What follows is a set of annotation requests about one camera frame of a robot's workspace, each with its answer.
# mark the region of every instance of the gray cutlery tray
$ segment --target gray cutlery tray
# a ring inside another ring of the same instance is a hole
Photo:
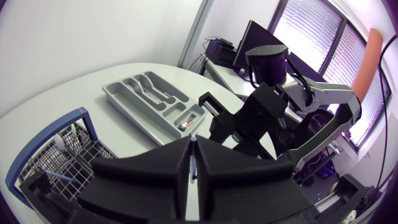
[[[153,72],[132,75],[102,86],[108,101],[157,144],[164,145],[192,133],[207,111]],[[193,123],[185,130],[179,124]]]

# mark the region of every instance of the monitor stand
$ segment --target monitor stand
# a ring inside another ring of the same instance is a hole
[[[239,75],[244,81],[250,82],[249,70],[248,70],[248,69],[244,69],[244,71],[241,71],[241,69],[239,69],[239,68],[234,68],[233,70],[234,70],[234,72],[235,72],[237,75]],[[254,72],[253,72],[253,81],[254,81],[255,83],[257,83],[257,82],[256,82],[256,76],[254,75]]]

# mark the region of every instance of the window blinds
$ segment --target window blinds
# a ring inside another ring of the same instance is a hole
[[[365,44],[362,38],[358,36],[351,25],[347,24],[323,78],[331,83],[342,83],[350,86],[361,64],[364,52]],[[385,80],[383,80],[383,84],[387,96],[389,95],[390,89]],[[351,140],[357,146],[363,142],[367,133],[377,121],[380,112],[382,112],[383,103],[379,70],[376,71],[361,106],[362,117],[350,129]]]
[[[289,0],[274,35],[319,71],[342,20],[321,1]]]

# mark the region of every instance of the dishwasher basket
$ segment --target dishwasher basket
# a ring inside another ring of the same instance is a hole
[[[76,122],[80,118],[87,130]],[[62,138],[63,145],[55,143],[55,135]],[[43,171],[52,190],[76,202],[76,196],[93,177],[91,163],[97,157],[116,156],[97,138],[87,110],[81,107],[54,121],[28,142],[12,163],[6,184],[19,200],[32,208],[15,183],[17,179],[22,183],[38,170]]]

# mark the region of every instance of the computer monitor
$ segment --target computer monitor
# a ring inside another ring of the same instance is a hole
[[[243,38],[239,43],[237,54],[233,65],[240,69],[246,69],[248,64],[246,62],[245,52],[255,47],[263,45],[280,45],[284,44],[272,35],[268,30],[261,27],[254,21],[249,21],[246,31],[244,32]]]

